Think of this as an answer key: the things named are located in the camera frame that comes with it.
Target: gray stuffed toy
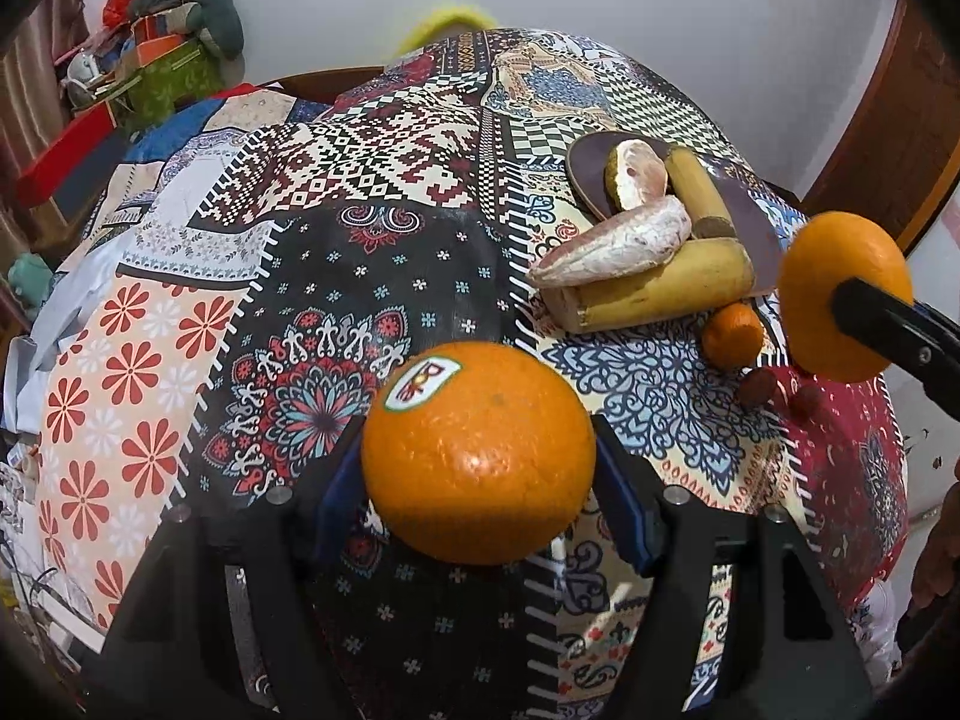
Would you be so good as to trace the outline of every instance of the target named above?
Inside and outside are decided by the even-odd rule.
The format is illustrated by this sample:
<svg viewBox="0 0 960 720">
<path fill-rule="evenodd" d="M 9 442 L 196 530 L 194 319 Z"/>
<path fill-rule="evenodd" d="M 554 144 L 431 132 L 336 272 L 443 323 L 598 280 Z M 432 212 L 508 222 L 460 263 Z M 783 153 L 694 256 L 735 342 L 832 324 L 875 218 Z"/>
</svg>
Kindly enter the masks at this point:
<svg viewBox="0 0 960 720">
<path fill-rule="evenodd" d="M 233 0 L 131 0 L 127 18 L 167 11 L 171 32 L 196 34 L 214 56 L 235 59 L 243 50 L 243 25 Z"/>
</svg>

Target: cable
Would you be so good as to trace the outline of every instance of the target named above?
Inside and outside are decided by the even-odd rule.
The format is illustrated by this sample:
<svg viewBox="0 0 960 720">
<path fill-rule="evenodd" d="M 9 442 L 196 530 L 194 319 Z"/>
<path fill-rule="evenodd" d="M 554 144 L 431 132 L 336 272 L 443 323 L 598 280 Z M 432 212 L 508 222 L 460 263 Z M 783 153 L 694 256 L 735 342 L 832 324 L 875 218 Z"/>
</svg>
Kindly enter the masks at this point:
<svg viewBox="0 0 960 720">
<path fill-rule="evenodd" d="M 37 586 L 38 586 L 41 590 L 43 590 L 43 592 L 53 597 L 54 600 L 57 601 L 67 611 L 69 611 L 69 613 L 73 614 L 75 618 L 80 620 L 80 622 L 83 622 L 88 626 L 90 626 L 90 620 L 84 617 L 82 614 L 80 614 L 75 608 L 73 608 L 73 605 L 68 600 L 66 600 L 64 596 L 59 594 L 59 592 L 56 592 L 56 590 L 54 590 L 51 586 L 47 586 L 46 584 L 42 584 L 42 586 L 40 585 L 40 580 L 43 579 L 43 576 L 45 574 L 49 574 L 51 571 L 56 571 L 57 570 L 56 566 L 48 568 L 46 571 L 40 574 L 40 576 L 38 576 L 37 579 L 34 579 L 32 576 L 30 576 L 30 574 L 25 574 L 23 573 L 23 571 L 18 570 L 15 566 L 10 565 L 6 557 L 3 557 L 2 552 L 0 552 L 0 562 L 2 562 L 3 565 L 6 565 L 6 567 L 8 567 L 8 569 L 11 570 L 11 573 L 16 574 L 18 577 L 23 577 L 24 579 L 29 580 L 32 583 L 35 583 L 35 584 L 32 584 L 30 587 L 31 597 L 32 597 L 32 594 L 37 590 Z"/>
<path fill-rule="evenodd" d="M 37 617 L 34 615 L 34 609 L 30 606 L 30 598 L 27 595 L 27 590 L 24 589 L 23 586 L 23 577 L 26 576 L 27 579 L 30 579 L 30 577 L 22 573 L 19 567 L 17 567 L 16 555 L 13 554 L 13 548 L 11 548 L 10 543 L 7 541 L 6 533 L 3 533 L 2 531 L 0 531 L 0 546 L 5 546 L 7 551 L 10 553 L 10 560 L 13 565 L 10 565 L 8 562 L 6 562 L 6 560 L 4 560 L 4 563 L 6 563 L 7 567 L 13 571 L 14 574 L 16 574 L 16 584 L 20 585 L 20 592 L 23 594 L 23 598 L 26 603 L 27 614 L 30 615 L 30 620 L 32 624 L 34 624 L 34 635 L 37 637 L 37 644 L 40 645 L 40 654 L 42 655 L 42 659 L 47 659 L 49 658 L 50 654 L 43 646 L 43 629 L 40 626 L 40 621 L 38 621 Z"/>
<path fill-rule="evenodd" d="M 27 604 L 34 603 L 34 593 L 37 592 L 37 586 L 40 586 L 40 583 L 43 581 L 44 577 L 49 576 L 55 571 L 56 571 L 56 565 L 52 565 L 47 570 L 41 571 L 40 576 L 38 576 L 37 579 L 34 579 L 34 583 L 30 585 L 30 594 L 27 596 Z M 46 591 L 50 590 L 49 587 L 46 587 L 46 586 L 43 589 L 45 589 Z"/>
</svg>

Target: orange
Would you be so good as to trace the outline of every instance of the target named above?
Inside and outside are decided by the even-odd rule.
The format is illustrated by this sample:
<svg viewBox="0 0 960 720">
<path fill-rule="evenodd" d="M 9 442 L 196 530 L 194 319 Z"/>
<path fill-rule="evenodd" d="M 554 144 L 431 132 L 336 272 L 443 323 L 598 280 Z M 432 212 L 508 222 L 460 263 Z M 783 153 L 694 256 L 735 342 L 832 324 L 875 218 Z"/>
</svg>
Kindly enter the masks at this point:
<svg viewBox="0 0 960 720">
<path fill-rule="evenodd" d="M 700 346 L 714 367 L 740 370 L 757 362 L 763 348 L 763 325 L 750 306 L 733 303 L 707 320 Z"/>
<path fill-rule="evenodd" d="M 913 303 L 910 271 L 894 240 L 867 218 L 830 211 L 815 215 L 797 233 L 784 255 L 777 285 L 794 362 L 845 383 L 872 379 L 890 365 L 841 333 L 833 320 L 833 290 L 853 277 Z"/>
<path fill-rule="evenodd" d="M 445 343 L 387 382 L 361 464 L 391 532 L 437 560 L 499 565 L 544 548 L 579 514 L 596 461 L 590 417 L 534 357 Z"/>
</svg>

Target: teal toy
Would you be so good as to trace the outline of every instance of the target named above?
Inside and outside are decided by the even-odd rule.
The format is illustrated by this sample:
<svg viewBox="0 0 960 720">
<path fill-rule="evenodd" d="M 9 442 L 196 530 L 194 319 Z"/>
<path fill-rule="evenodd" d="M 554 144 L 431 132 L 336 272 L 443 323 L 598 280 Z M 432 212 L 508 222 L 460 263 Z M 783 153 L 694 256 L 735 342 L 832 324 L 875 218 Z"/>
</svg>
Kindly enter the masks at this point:
<svg viewBox="0 0 960 720">
<path fill-rule="evenodd" d="M 30 320 L 37 318 L 47 298 L 50 297 L 50 282 L 54 274 L 47 268 L 47 264 L 37 256 L 27 252 L 21 254 L 7 272 L 7 281 L 13 294 L 24 304 L 25 313 Z"/>
</svg>

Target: screw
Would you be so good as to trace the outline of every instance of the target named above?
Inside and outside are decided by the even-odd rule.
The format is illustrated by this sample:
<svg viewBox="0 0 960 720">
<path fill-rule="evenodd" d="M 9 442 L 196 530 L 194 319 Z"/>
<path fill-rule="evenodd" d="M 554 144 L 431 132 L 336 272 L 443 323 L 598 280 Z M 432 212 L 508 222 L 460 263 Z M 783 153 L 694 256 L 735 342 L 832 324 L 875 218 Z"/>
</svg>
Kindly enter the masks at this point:
<svg viewBox="0 0 960 720">
<path fill-rule="evenodd" d="M 184 523 L 190 518 L 190 507 L 185 503 L 177 504 L 173 509 L 170 509 L 170 519 L 174 522 Z"/>
<path fill-rule="evenodd" d="M 267 490 L 267 500 L 274 506 L 283 506 L 294 496 L 294 491 L 288 487 L 275 487 Z"/>
<path fill-rule="evenodd" d="M 763 513 L 767 515 L 767 519 L 779 525 L 784 524 L 784 522 L 789 522 L 790 520 L 790 514 L 780 504 L 766 507 Z"/>
<path fill-rule="evenodd" d="M 664 501 L 672 503 L 674 506 L 683 506 L 689 503 L 690 490 L 682 488 L 680 485 L 670 485 L 664 490 Z"/>
</svg>

